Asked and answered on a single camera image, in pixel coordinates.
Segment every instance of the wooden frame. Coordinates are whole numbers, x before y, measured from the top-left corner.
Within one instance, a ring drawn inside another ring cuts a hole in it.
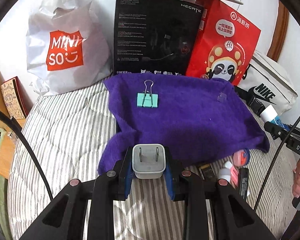
[[[276,62],[279,59],[284,44],[284,40],[286,38],[288,22],[289,22],[289,11],[282,4],[282,2],[279,1],[277,22],[275,25],[271,46],[267,54],[269,58],[273,59]]]

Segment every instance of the black buckle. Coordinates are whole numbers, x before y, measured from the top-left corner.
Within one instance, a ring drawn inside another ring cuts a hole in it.
[[[260,117],[260,114],[266,109],[266,107],[261,103],[255,96],[251,95],[247,99],[247,106],[249,106],[252,111]]]

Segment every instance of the red paper bag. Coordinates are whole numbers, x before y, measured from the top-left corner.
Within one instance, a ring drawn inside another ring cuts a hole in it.
[[[222,78],[237,85],[246,71],[261,31],[220,0],[197,0],[202,15],[187,76]]]

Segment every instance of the barcode sticker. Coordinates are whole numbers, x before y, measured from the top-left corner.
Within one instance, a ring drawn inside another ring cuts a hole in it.
[[[207,11],[208,11],[207,9],[204,9],[204,10],[203,10],[202,18],[205,18],[205,17],[207,16]]]
[[[199,30],[203,30],[203,27],[204,27],[204,21],[201,21],[199,25]]]

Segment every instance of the swoosh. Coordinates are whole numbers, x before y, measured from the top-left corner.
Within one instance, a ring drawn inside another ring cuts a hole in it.
[[[274,104],[274,105],[275,105],[275,103],[271,102],[270,99],[266,99],[266,98],[264,98],[264,97],[262,97],[262,96],[257,95],[257,94],[254,92],[254,89],[255,89],[255,88],[256,88],[256,87],[250,88],[250,89],[248,90],[248,93],[254,95],[254,96],[255,96],[256,98],[258,98],[258,99],[261,99],[261,100],[263,100],[263,101],[266,101],[266,102],[268,102],[268,103],[271,103],[271,104]]]

